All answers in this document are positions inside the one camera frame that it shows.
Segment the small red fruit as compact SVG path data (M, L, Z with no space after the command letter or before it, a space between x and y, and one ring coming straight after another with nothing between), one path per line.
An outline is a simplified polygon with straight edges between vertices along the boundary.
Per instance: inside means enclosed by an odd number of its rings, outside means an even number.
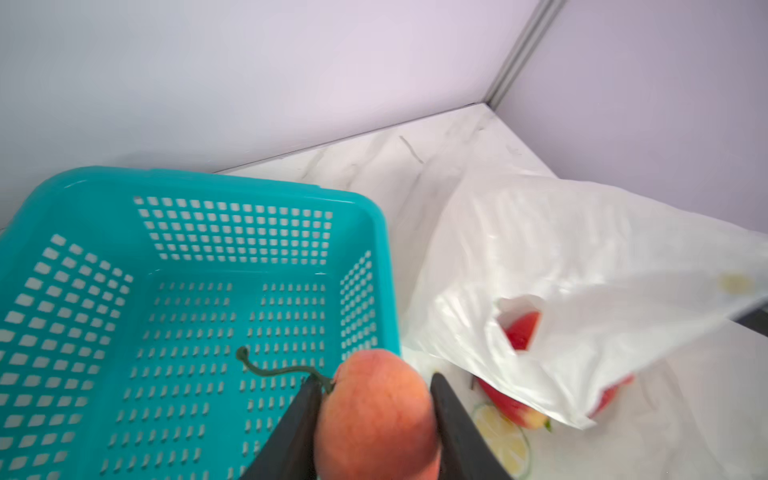
M441 445L422 377L382 349L352 354L326 377L309 366L267 370L241 347L236 357L260 377L303 373L323 390L314 433L317 479L436 479Z

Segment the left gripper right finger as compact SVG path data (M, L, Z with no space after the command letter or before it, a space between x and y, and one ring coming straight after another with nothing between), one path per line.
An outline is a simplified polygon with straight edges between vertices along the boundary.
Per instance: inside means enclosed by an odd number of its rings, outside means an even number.
M440 480L512 480L475 427L447 378L435 373L430 393L441 441Z

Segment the large fake strawberry back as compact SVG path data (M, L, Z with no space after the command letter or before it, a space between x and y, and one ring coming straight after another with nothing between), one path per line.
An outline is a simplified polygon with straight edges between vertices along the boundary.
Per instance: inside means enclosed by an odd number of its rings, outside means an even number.
M610 403L613 402L613 400L618 395L619 391L627 385L630 385L635 379L634 375L629 375L626 378L619 381L617 384L607 388L602 392L602 396L600 398L599 403L597 404L596 408L590 413L589 417L594 418L596 415L598 415L601 411L603 411Z

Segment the large fake strawberry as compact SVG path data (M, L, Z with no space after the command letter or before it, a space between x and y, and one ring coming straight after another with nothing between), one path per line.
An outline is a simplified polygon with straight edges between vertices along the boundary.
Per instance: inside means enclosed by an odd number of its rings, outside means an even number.
M540 313L531 311L504 327L504 333L515 351L527 351L540 322Z
M552 430L551 421L547 415L501 393L479 377L475 380L499 412L512 423L528 430Z
M603 411L610 403L613 402L613 400L618 395L619 391L627 385L630 385L635 379L634 375L629 375L626 378L619 381L617 384L607 388L602 392L602 396L600 398L599 403L597 404L596 408L590 413L589 417L594 418L596 415L598 415L601 411Z

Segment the large fake strawberry front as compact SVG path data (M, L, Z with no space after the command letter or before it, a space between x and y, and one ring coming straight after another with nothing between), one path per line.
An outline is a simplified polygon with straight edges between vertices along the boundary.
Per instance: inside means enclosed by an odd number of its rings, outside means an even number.
M531 311L504 327L504 333L515 351L527 351L540 322L540 313Z

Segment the white plastic bag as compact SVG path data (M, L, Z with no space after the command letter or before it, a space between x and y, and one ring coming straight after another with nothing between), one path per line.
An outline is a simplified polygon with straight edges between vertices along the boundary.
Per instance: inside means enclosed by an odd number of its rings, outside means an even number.
M478 173L440 215L401 337L514 478L724 479L666 360L766 297L764 234L605 185ZM503 328L531 311L515 351ZM509 421L476 377L552 430Z

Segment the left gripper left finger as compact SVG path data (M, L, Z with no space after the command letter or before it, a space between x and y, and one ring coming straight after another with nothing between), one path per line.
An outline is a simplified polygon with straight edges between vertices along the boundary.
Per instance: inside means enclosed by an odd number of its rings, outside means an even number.
M310 377L240 480L317 479L314 433L322 398L320 382Z

